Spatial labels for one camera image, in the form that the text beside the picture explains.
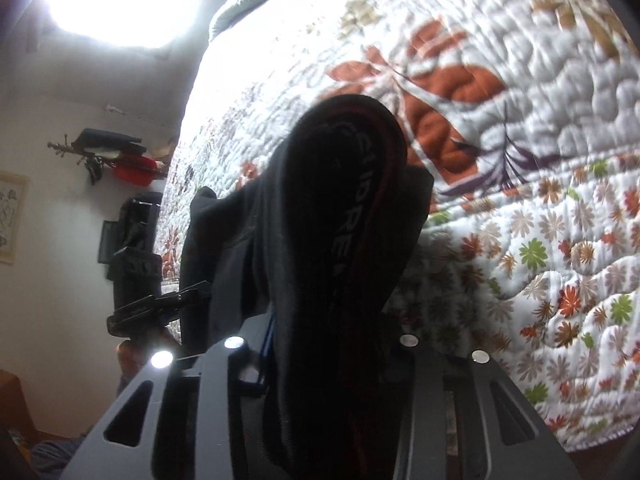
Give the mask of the left hand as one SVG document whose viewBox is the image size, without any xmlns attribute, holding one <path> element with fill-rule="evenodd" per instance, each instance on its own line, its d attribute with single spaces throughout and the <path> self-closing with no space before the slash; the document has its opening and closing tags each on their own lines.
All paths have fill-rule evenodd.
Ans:
<svg viewBox="0 0 640 480">
<path fill-rule="evenodd" d="M 158 350 L 180 352 L 180 344 L 167 328 L 152 328 L 144 336 L 121 342 L 117 346 L 116 356 L 122 377 L 134 378 Z"/>
</svg>

